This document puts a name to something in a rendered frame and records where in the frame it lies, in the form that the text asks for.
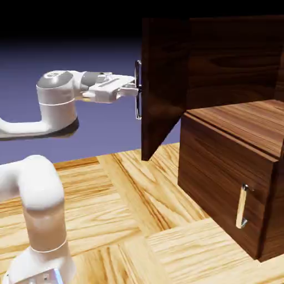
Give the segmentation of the slim silver door handle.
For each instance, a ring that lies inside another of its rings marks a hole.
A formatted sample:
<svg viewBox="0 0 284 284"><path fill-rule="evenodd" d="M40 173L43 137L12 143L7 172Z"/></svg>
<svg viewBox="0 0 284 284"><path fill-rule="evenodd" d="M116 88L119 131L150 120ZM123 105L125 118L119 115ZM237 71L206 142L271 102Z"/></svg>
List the slim silver door handle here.
<svg viewBox="0 0 284 284"><path fill-rule="evenodd" d="M140 83L140 69L142 63L141 60L135 61L135 87L137 88L137 95L135 97L135 115L137 120L142 119L140 101L141 101L141 93L142 93L142 84Z"/></svg>

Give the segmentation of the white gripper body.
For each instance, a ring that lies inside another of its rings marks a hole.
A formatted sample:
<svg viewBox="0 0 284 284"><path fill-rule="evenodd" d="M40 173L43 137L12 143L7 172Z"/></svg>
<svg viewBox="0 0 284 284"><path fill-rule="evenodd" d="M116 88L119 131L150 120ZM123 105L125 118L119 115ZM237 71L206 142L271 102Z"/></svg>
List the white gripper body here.
<svg viewBox="0 0 284 284"><path fill-rule="evenodd" d="M88 98L96 103L113 103L122 98L119 95L119 89L124 85L134 82L135 78L128 75L108 74L102 81L103 76L98 76L98 81L89 87Z"/></svg>

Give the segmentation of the dark wood closed cabinet door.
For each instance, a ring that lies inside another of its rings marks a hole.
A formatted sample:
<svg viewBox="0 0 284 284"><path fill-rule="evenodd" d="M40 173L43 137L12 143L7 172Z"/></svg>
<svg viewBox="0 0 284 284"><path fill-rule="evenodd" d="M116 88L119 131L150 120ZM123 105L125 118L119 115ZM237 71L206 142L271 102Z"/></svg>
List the dark wood closed cabinet door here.
<svg viewBox="0 0 284 284"><path fill-rule="evenodd" d="M181 119L179 186L252 258L284 254L279 159L191 114ZM235 225L240 187L253 189L252 220Z"/></svg>

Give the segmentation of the dark wood open cabinet door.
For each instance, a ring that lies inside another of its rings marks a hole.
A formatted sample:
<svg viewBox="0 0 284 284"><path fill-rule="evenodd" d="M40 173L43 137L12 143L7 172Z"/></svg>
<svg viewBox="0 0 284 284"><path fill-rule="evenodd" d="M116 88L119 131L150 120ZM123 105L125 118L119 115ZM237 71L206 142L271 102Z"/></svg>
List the dark wood open cabinet door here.
<svg viewBox="0 0 284 284"><path fill-rule="evenodd" d="M189 85L187 18L144 18L141 45L141 159L148 161L179 121Z"/></svg>

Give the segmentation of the dark wood cabinet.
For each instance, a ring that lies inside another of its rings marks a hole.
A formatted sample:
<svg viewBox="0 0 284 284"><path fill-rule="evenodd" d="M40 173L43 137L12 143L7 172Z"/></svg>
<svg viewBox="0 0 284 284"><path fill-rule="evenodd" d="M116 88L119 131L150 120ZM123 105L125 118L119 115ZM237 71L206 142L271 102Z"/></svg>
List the dark wood cabinet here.
<svg viewBox="0 0 284 284"><path fill-rule="evenodd" d="M279 159L284 224L283 14L190 19L186 113Z"/></svg>

